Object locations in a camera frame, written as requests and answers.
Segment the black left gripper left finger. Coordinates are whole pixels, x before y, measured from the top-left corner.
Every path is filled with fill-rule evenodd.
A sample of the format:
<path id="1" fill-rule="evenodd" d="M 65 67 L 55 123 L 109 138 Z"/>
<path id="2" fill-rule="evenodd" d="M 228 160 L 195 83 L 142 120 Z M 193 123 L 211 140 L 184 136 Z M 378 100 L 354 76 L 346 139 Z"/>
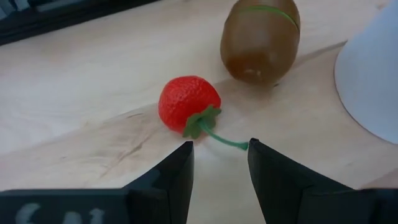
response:
<path id="1" fill-rule="evenodd" d="M 0 224 L 186 224 L 193 166 L 187 141 L 121 188 L 2 191 Z"/>

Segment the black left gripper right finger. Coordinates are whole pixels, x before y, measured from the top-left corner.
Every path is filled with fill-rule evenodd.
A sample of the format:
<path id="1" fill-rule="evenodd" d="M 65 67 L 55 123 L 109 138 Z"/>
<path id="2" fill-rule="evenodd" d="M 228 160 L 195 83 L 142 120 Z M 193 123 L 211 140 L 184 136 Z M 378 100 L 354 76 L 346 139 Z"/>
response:
<path id="1" fill-rule="evenodd" d="M 398 189 L 352 189 L 255 138 L 248 165 L 266 224 L 398 224 Z"/>

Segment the red strawberry with long stem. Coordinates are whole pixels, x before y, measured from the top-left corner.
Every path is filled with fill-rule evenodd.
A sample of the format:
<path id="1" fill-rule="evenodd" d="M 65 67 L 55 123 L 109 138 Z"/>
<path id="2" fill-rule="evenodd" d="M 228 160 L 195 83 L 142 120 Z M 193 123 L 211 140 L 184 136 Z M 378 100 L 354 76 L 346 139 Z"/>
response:
<path id="1" fill-rule="evenodd" d="M 173 78 L 159 97 L 159 118 L 170 130 L 191 139 L 198 139 L 205 133 L 225 145 L 247 150 L 248 142 L 230 141 L 213 132 L 220 113 L 221 97 L 202 77 Z"/>

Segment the white plant pot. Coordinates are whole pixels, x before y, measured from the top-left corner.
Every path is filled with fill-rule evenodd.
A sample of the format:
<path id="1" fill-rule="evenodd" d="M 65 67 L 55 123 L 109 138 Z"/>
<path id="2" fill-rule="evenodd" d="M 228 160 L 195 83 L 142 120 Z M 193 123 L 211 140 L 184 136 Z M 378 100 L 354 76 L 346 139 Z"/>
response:
<path id="1" fill-rule="evenodd" d="M 373 135 L 398 144 L 398 0 L 347 41 L 334 67 L 346 111 Z"/>

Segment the brown toy kiwi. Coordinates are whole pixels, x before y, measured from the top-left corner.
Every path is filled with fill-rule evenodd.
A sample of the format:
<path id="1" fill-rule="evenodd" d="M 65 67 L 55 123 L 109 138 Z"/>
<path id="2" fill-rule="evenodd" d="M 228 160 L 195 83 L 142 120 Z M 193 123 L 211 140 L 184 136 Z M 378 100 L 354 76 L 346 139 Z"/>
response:
<path id="1" fill-rule="evenodd" d="M 294 0 L 238 0 L 224 23 L 221 60 L 233 78 L 271 86 L 290 70 L 299 42 Z"/>

